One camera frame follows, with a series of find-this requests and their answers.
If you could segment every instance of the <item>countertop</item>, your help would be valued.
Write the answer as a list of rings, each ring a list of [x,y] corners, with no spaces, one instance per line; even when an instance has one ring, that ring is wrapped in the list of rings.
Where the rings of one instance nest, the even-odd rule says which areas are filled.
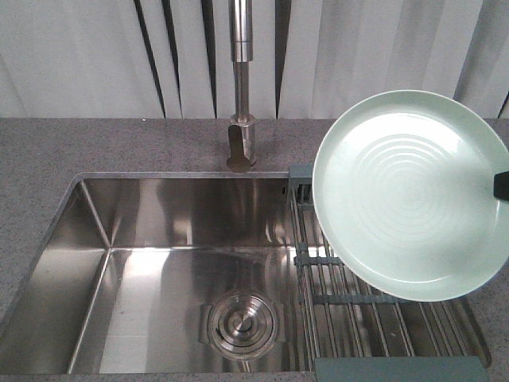
[[[252,171],[312,162],[332,120],[257,121]],[[488,120],[509,145],[509,121]],[[0,322],[37,263],[41,240],[81,172],[228,171],[227,120],[0,119]],[[509,370],[509,264],[468,299],[488,347],[492,381]],[[116,380],[120,376],[0,376],[0,380]],[[313,380],[311,372],[146,374],[124,380]]]

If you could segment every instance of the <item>sink basin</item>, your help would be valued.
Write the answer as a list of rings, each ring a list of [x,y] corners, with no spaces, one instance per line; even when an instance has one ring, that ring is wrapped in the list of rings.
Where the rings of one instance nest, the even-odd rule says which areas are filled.
[[[0,371],[303,369],[286,174],[87,178],[0,339]]]
[[[488,366],[466,299],[397,299],[342,264],[305,174],[78,177],[5,323],[0,373],[284,372],[318,357]]]

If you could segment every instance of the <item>drain cover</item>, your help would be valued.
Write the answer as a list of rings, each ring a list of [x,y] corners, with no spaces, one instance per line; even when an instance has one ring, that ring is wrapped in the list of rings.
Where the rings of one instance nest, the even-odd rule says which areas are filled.
[[[236,293],[222,298],[208,315],[208,337],[224,357],[248,361],[274,344],[278,316],[259,294]]]

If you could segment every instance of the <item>gray countertop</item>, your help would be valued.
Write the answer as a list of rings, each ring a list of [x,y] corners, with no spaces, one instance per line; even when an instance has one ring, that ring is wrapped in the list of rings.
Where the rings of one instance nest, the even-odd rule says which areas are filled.
[[[488,122],[507,145],[509,122]],[[253,171],[287,171],[290,164],[312,162],[331,125],[332,120],[258,121],[258,162]],[[228,171],[227,126],[227,120],[210,119],[0,119],[0,322],[5,322],[12,312],[36,265],[43,235],[78,173]],[[494,279],[468,298],[492,352],[493,362],[488,370],[491,380],[507,380],[509,266],[506,264]],[[140,377],[134,375],[132,380]],[[33,378],[0,376],[0,380]],[[147,374],[143,379],[313,380],[313,374]]]

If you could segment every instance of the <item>sink drain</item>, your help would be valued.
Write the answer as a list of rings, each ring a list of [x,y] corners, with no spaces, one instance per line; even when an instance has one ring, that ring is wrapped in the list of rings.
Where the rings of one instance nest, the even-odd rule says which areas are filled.
[[[208,315],[210,342],[224,357],[236,361],[252,360],[268,352],[277,327],[272,304],[251,292],[225,296]]]

